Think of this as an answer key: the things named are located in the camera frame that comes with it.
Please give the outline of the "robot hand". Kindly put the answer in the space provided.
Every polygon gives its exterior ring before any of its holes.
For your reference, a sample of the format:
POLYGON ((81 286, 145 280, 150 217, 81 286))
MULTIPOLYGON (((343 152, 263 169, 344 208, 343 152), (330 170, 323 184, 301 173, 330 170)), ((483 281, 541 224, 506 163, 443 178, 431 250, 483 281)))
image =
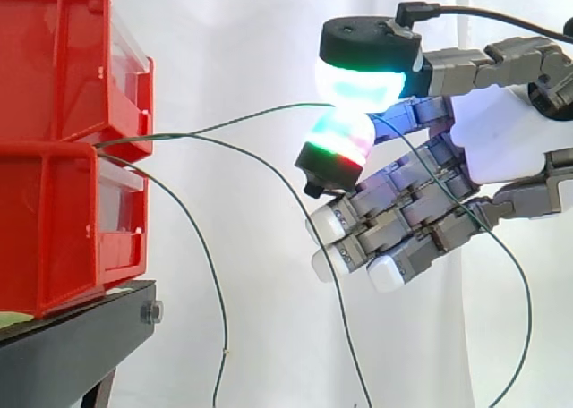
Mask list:
POLYGON ((330 104, 295 164, 331 200, 306 226, 317 277, 364 269, 380 292, 502 219, 572 206, 572 62, 567 37, 426 52, 422 14, 353 16, 321 30, 317 86, 330 104))

